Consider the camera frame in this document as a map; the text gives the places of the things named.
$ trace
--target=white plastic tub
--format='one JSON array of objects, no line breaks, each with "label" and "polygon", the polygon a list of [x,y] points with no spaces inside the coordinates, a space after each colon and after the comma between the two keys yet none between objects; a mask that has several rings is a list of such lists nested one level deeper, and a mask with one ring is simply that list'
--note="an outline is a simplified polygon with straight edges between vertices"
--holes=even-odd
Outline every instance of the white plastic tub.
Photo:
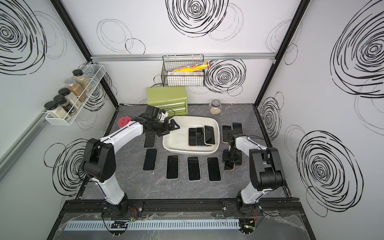
[{"label": "white plastic tub", "polygon": [[[210,155],[217,151],[220,143],[219,126],[215,119],[195,116],[175,116],[172,118],[180,126],[180,129],[171,131],[163,137],[163,146],[166,150],[186,155]],[[189,128],[212,126],[215,134],[213,146],[189,146]]]}]

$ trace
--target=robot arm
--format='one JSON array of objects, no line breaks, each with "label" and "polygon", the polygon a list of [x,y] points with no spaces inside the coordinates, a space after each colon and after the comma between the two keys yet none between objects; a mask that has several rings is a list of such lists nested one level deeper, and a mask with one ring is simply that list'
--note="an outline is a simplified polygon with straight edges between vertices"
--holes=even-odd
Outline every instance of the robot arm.
[{"label": "robot arm", "polygon": [[235,164],[241,162],[244,152],[249,156],[250,183],[240,191],[242,204],[255,204],[269,191],[285,185],[285,175],[276,148],[265,147],[245,135],[230,135],[229,150],[223,159]]},{"label": "robot arm", "polygon": [[135,137],[154,131],[158,136],[177,130],[180,126],[167,118],[168,113],[159,108],[148,106],[145,113],[133,119],[116,132],[100,138],[90,139],[84,150],[81,169],[96,182],[105,195],[106,202],[115,205],[116,211],[123,214],[121,203],[127,199],[116,180],[115,153]]}]

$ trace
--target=jar lid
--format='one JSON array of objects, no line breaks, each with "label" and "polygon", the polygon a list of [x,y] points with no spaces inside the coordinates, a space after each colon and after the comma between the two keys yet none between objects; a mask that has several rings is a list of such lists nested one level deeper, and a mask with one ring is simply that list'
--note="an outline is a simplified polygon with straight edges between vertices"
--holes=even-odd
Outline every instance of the jar lid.
[{"label": "jar lid", "polygon": [[68,88],[62,88],[58,91],[59,94],[63,95],[63,96],[67,96],[68,94],[71,93],[71,91],[68,89]]},{"label": "jar lid", "polygon": [[44,104],[45,109],[52,110],[57,108],[59,105],[55,101],[49,101],[46,104]]},{"label": "jar lid", "polygon": [[72,78],[68,78],[67,80],[64,81],[66,86],[73,86],[75,85],[75,81]]},{"label": "jar lid", "polygon": [[83,71],[81,69],[76,69],[72,71],[74,76],[81,76],[83,74]]},{"label": "jar lid", "polygon": [[217,100],[217,99],[214,99],[214,100],[212,100],[211,104],[212,104],[212,106],[214,106],[214,107],[218,107],[218,106],[220,106],[220,101]]},{"label": "jar lid", "polygon": [[55,102],[57,102],[58,104],[65,104],[67,102],[67,99],[63,96],[63,95],[57,95],[53,98],[53,100]]}]

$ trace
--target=green toolbox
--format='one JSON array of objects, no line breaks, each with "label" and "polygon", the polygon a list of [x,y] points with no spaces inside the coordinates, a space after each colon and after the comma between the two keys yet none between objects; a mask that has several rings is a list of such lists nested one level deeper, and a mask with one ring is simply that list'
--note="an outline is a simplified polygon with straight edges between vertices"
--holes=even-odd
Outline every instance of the green toolbox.
[{"label": "green toolbox", "polygon": [[147,102],[148,105],[166,110],[170,116],[188,114],[185,87],[147,88]]}]

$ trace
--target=smartphone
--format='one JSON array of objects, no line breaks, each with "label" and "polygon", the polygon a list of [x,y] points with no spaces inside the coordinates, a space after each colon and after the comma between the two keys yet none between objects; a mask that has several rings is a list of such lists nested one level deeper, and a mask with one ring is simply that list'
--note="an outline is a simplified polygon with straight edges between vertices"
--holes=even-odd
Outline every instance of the smartphone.
[{"label": "smartphone", "polygon": [[230,161],[226,161],[224,164],[224,170],[232,170],[234,167],[234,163]]},{"label": "smartphone", "polygon": [[143,166],[144,171],[153,171],[155,169],[156,155],[157,155],[156,148],[147,149],[147,153],[145,154],[145,159],[144,159],[144,166]]},{"label": "smartphone", "polygon": [[243,125],[240,122],[233,122],[232,129],[236,130],[236,134],[243,134]]},{"label": "smartphone", "polygon": [[200,164],[199,157],[187,157],[187,170],[188,170],[188,180],[198,181],[201,179],[200,175]]},{"label": "smartphone", "polygon": [[220,166],[218,163],[218,157],[208,157],[208,179],[210,182],[221,181]]},{"label": "smartphone", "polygon": [[204,126],[204,143],[206,145],[215,145],[214,128],[211,126]]},{"label": "smartphone", "polygon": [[179,177],[179,156],[169,155],[167,157],[167,179],[177,179]]},{"label": "smartphone", "polygon": [[232,130],[231,125],[221,125],[221,139],[223,143],[228,143],[228,132]]},{"label": "smartphone", "polygon": [[145,134],[144,147],[154,147],[155,146],[156,133],[154,131],[147,131]]},{"label": "smartphone", "polygon": [[196,128],[188,129],[188,145],[196,146]]},{"label": "smartphone", "polygon": [[197,127],[196,128],[196,145],[197,146],[205,146],[204,128],[203,127]]}]

